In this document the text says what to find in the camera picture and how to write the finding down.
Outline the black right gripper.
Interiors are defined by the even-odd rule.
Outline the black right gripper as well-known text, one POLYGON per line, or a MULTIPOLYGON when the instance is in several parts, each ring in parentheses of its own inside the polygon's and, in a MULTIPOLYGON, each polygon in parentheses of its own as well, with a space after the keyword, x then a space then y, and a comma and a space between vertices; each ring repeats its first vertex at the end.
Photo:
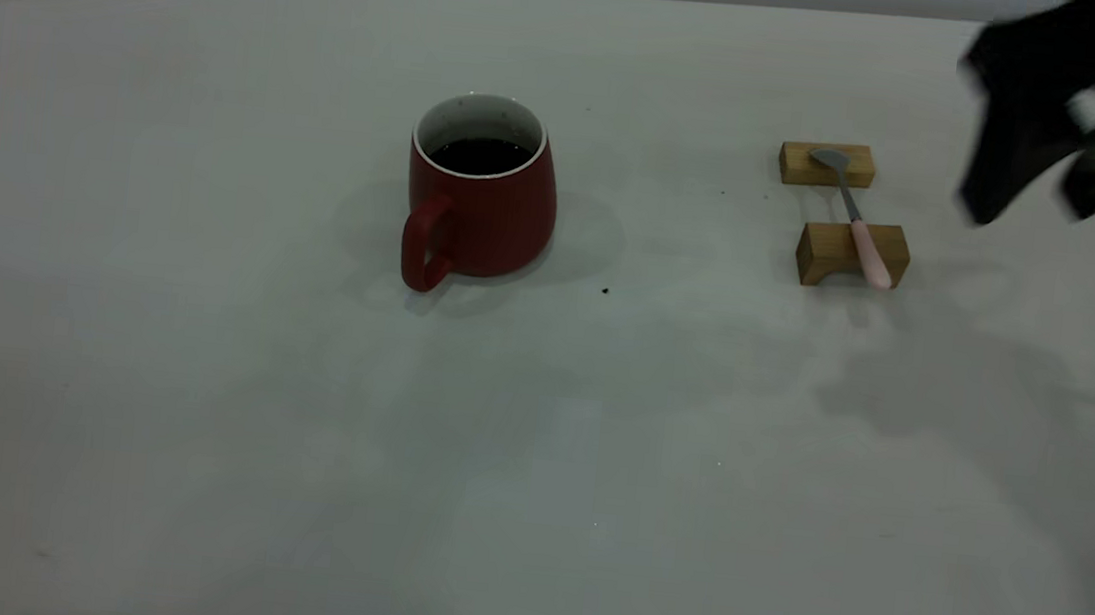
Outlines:
POLYGON ((1095 88, 1095 0, 988 23, 961 62, 983 90, 973 155, 959 199, 976 227, 1001 218, 1027 186, 1073 155, 1061 195, 1076 220, 1095 214, 1095 130, 1073 107, 1095 88))

